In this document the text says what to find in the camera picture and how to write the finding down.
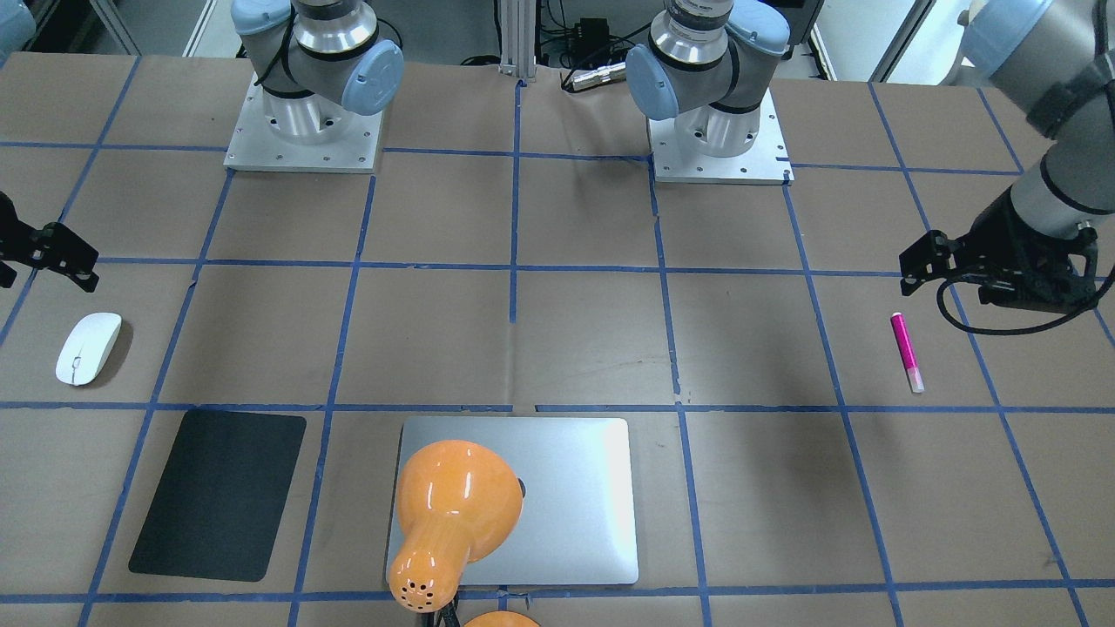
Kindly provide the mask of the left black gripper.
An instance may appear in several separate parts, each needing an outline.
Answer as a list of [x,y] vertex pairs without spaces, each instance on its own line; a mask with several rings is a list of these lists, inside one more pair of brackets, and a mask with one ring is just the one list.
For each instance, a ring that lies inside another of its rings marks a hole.
[[973,283],[981,303],[1044,314],[1074,314],[1098,303],[1098,232],[1072,226],[1067,237],[1024,222],[1009,191],[956,239],[930,230],[899,257],[901,293],[933,280]]

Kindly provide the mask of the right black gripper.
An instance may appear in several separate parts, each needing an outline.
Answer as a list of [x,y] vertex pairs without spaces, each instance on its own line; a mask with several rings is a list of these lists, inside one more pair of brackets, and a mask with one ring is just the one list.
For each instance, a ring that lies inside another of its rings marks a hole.
[[1,287],[11,288],[17,271],[9,263],[64,274],[85,293],[99,283],[94,267],[99,253],[69,226],[58,222],[35,229],[17,218],[12,199],[1,194]]

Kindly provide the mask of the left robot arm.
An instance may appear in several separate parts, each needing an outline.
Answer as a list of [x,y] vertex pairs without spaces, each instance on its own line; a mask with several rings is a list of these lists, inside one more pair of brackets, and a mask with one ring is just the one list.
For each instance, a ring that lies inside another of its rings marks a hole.
[[[646,118],[689,132],[694,153],[736,158],[789,27],[760,1],[672,1],[626,54]],[[1072,319],[1098,305],[1098,230],[1112,216],[1112,6],[975,1],[959,56],[1004,91],[1051,147],[956,239],[932,230],[899,258],[901,291],[972,283],[982,303]]]

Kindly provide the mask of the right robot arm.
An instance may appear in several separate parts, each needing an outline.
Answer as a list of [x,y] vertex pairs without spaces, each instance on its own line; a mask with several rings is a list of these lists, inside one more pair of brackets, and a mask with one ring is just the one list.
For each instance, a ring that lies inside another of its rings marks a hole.
[[[223,166],[256,173],[374,173],[382,110],[401,87],[399,44],[380,33],[368,1],[232,1],[231,18],[253,64]],[[35,33],[25,1],[3,1],[3,60]],[[1,284],[17,266],[98,286],[98,251],[69,226],[27,225],[3,193]]]

